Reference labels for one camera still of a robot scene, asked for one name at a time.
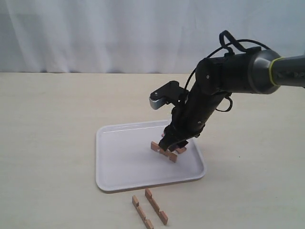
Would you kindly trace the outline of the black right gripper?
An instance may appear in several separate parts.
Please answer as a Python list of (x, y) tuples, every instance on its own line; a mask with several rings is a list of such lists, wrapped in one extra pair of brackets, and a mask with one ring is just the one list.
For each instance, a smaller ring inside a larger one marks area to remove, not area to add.
[(159, 147), (163, 150), (174, 151), (188, 144), (188, 140), (193, 137), (199, 137), (205, 125), (197, 131), (189, 131), (185, 129), (177, 129), (172, 124), (165, 127), (163, 137), (159, 142)]

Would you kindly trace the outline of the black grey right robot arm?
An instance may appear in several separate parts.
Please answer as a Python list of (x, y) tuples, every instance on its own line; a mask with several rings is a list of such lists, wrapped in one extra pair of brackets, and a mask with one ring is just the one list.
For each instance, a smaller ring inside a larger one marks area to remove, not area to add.
[(196, 66), (190, 91), (170, 81), (150, 95), (153, 109), (173, 104), (170, 124), (159, 142), (174, 151), (198, 137), (209, 117), (232, 93), (272, 94), (280, 86), (304, 87), (305, 57), (280, 57), (273, 50), (204, 58)]

